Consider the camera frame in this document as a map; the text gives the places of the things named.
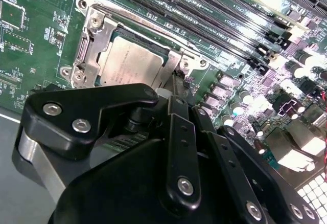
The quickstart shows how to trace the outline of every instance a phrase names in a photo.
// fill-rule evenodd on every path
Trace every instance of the green circuit board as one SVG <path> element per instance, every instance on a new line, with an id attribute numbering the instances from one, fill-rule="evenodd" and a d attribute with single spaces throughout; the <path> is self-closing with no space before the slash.
<path id="1" fill-rule="evenodd" d="M 226 73 L 235 79 L 240 79 L 240 84 L 233 89 L 232 95 L 213 116 L 213 122 L 219 126 L 222 124 L 220 115 L 231 114 L 237 123 L 242 124 L 239 132 L 248 137 L 249 142 L 252 140 L 247 134 L 251 129 L 247 122 L 250 115 L 257 117 L 260 123 L 270 120 L 272 126 L 266 131 L 267 135 L 277 126 L 283 128 L 290 122 L 289 118 L 277 114 L 263 115 L 262 112 L 269 107 L 269 104 L 262 102 L 262 97 L 270 96 L 273 99 L 274 90 L 285 79 L 290 79 L 294 83 L 301 82 L 301 80 L 294 80 L 287 68 L 283 67 L 276 73 L 271 85 L 262 85 L 263 77 L 244 61 L 249 56 L 262 60 L 262 56 L 256 52 L 259 44 L 264 44 L 283 54 L 280 46 L 265 38 L 268 31 L 275 34 L 284 32 L 272 20 L 263 20 L 258 16 L 262 14 L 267 19 L 271 18 L 272 13 L 265 5 L 282 15 L 293 10 L 303 17 L 314 20 L 317 27 L 307 31 L 302 39 L 308 43 L 308 46 L 313 46 L 312 52 L 321 55 L 322 67 L 327 67 L 325 61 L 327 19 L 292 0 L 260 0 L 261 4 L 253 0 L 213 0 L 217 5 L 224 5 L 225 9 L 233 12 L 236 15 L 234 17 L 224 13 L 225 11 L 219 11 L 220 7 L 212 6 L 206 3 L 206 0 L 174 0 L 178 2 L 177 4 L 172 3 L 172 0 L 144 0 L 153 3 L 172 17 L 178 17 L 179 25 L 182 27 L 172 22 L 171 18 L 153 14 L 146 6 L 140 7 L 131 0 L 110 1 L 191 41 L 202 54 L 213 60 L 207 70 L 195 70 L 188 78 L 197 104 L 203 101 L 205 93 L 209 91 L 212 83 L 217 81 L 219 74 Z M 60 76 L 59 69 L 62 66 L 72 65 L 84 24 L 84 16 L 75 5 L 75 0 L 0 0 L 0 106 L 21 113 L 30 90 L 46 87 L 51 83 L 61 88 L 71 88 L 70 84 Z M 194 11 L 185 11 L 185 7 L 193 8 Z M 215 23 L 203 20 L 204 15 L 213 18 Z M 184 29 L 182 23 L 184 26 L 197 27 L 202 35 Z M 225 31 L 220 32 L 215 26 L 220 26 Z M 228 29 L 230 32 L 239 32 L 240 39 L 245 40 L 239 40 L 228 34 Z M 294 55 L 289 57 L 289 60 L 296 58 Z M 317 70 L 312 69 L 310 78 L 326 87 L 326 83 L 318 78 L 315 71 Z M 251 92 L 256 106 L 249 106 L 242 116 L 236 116 L 232 114 L 229 105 L 232 100 L 239 101 L 237 94 L 241 89 Z M 306 107 L 312 103 L 302 94 L 297 94 L 297 98 Z"/>

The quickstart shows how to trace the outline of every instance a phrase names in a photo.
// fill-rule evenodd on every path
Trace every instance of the vrm component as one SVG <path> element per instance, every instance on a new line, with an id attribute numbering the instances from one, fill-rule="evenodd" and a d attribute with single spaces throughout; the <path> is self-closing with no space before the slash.
<path id="1" fill-rule="evenodd" d="M 292 120 L 297 119 L 298 113 L 303 113 L 306 109 L 297 99 L 285 91 L 281 91 L 272 107 L 281 117 L 288 115 Z"/>
<path id="2" fill-rule="evenodd" d="M 287 131 L 291 134 L 301 150 L 312 155 L 318 155 L 325 148 L 325 142 L 321 130 L 310 124 L 304 124 L 296 119 L 290 122 Z"/>
<path id="3" fill-rule="evenodd" d="M 298 149 L 281 128 L 275 128 L 266 138 L 266 143 L 279 164 L 297 172 L 315 168 L 312 157 Z"/>

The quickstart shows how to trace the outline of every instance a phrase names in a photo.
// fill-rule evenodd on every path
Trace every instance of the motherboard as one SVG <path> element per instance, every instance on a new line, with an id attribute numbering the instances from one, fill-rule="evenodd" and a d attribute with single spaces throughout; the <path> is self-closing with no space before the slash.
<path id="1" fill-rule="evenodd" d="M 105 63 L 85 86 L 79 85 L 85 63 L 77 60 L 87 52 L 83 34 L 90 3 L 116 5 L 160 33 L 116 15 L 130 30 L 116 28 L 110 35 L 111 52 L 99 59 Z M 158 88 L 154 83 L 169 61 L 168 47 L 190 48 L 198 65 L 179 63 L 189 102 L 201 106 L 215 126 L 233 126 L 272 166 L 310 170 L 312 164 L 291 165 L 285 155 L 302 155 L 307 163 L 313 160 L 299 150 L 323 150 L 326 16 L 327 0 L 0 0 L 0 106 L 22 113 L 26 98 L 50 84 L 67 89 L 144 82 Z M 94 28 L 97 19 L 92 20 Z M 147 58 L 135 63 L 131 53 Z M 142 65 L 151 71 L 140 68 L 124 79 L 120 72 L 127 62 L 130 69 Z M 296 142 L 296 149 L 281 153 L 275 141 L 282 138 L 283 145 Z M 311 141 L 320 147 L 313 150 Z"/>

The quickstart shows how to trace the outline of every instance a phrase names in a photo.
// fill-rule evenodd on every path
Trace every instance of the mounting hole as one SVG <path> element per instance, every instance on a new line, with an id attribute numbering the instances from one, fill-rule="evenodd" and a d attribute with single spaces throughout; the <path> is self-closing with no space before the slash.
<path id="1" fill-rule="evenodd" d="M 78 6 L 79 6 L 81 9 L 85 9 L 86 6 L 87 6 L 86 1 L 84 1 L 84 0 L 80 0 L 80 1 L 78 2 Z"/>
<path id="2" fill-rule="evenodd" d="M 181 140 L 181 143 L 184 147 L 188 147 L 189 143 L 186 140 Z"/>
<path id="3" fill-rule="evenodd" d="M 226 151 L 228 150 L 228 147 L 225 144 L 221 144 L 221 147 Z"/>
<path id="4" fill-rule="evenodd" d="M 187 130 L 188 130 L 188 128 L 186 128 L 185 126 L 181 126 L 180 128 L 185 132 L 187 132 Z"/>
<path id="5" fill-rule="evenodd" d="M 232 160 L 229 160 L 228 162 L 229 162 L 229 164 L 230 164 L 233 168 L 236 168 L 236 165 L 235 165 L 235 163 L 234 163 Z"/>

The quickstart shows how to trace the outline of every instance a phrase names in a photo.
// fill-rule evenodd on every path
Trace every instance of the microchip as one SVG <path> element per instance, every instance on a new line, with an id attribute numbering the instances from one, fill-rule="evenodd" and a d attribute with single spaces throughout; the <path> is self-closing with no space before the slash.
<path id="1" fill-rule="evenodd" d="M 242 127 L 243 127 L 243 125 L 241 123 L 238 123 L 238 122 L 234 123 L 234 125 L 233 125 L 233 128 L 235 130 L 241 129 Z"/>
<path id="2" fill-rule="evenodd" d="M 300 40 L 297 44 L 297 50 L 305 49 L 309 44 L 306 41 Z"/>
<path id="3" fill-rule="evenodd" d="M 310 21 L 308 24 L 307 24 L 307 27 L 310 29 L 310 30 L 314 30 L 317 28 L 317 24 L 314 22 L 314 21 Z"/>
<path id="4" fill-rule="evenodd" d="M 266 110 L 264 111 L 264 114 L 265 114 L 266 116 L 270 116 L 272 113 L 273 113 L 273 111 L 272 111 L 271 109 L 266 109 Z"/>
<path id="5" fill-rule="evenodd" d="M 56 39 L 57 39 L 58 41 L 63 42 L 64 35 L 63 35 L 61 32 L 57 32 L 57 33 L 56 33 Z"/>
<path id="6" fill-rule="evenodd" d="M 295 12 L 294 10 L 291 10 L 291 12 L 288 14 L 288 16 L 291 19 L 298 21 L 298 19 L 301 17 L 301 14 L 299 14 L 298 12 Z"/>
<path id="7" fill-rule="evenodd" d="M 253 137 L 253 136 L 255 136 L 255 133 L 254 133 L 254 131 L 252 131 L 252 130 L 249 130 L 246 134 L 247 134 L 247 136 L 249 136 L 249 137 Z"/>

